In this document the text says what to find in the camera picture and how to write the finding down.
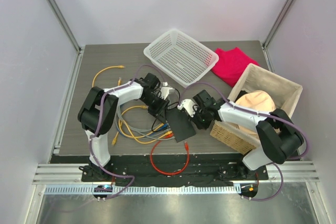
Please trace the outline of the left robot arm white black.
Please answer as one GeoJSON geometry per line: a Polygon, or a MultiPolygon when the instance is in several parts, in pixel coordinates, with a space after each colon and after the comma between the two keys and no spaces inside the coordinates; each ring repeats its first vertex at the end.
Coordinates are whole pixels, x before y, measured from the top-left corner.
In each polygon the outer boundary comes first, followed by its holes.
{"type": "Polygon", "coordinates": [[[91,88],[79,110],[78,121],[89,142],[87,168],[93,171],[98,180],[105,182],[112,174],[112,169],[108,166],[111,158],[108,132],[112,128],[117,108],[129,101],[140,100],[148,107],[151,115],[157,116],[168,105],[167,98],[173,90],[151,73],[114,88],[91,88]]]}

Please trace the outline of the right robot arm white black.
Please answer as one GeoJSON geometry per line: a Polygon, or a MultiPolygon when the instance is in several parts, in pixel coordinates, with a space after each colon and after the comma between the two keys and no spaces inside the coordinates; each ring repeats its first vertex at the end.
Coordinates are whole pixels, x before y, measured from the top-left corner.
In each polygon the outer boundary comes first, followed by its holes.
{"type": "Polygon", "coordinates": [[[260,146],[249,151],[237,166],[242,179],[250,179],[256,170],[269,163],[283,164],[304,143],[300,131],[286,112],[257,111],[237,105],[226,98],[215,100],[202,90],[181,103],[198,129],[207,129],[212,121],[243,126],[258,134],[260,146]]]}

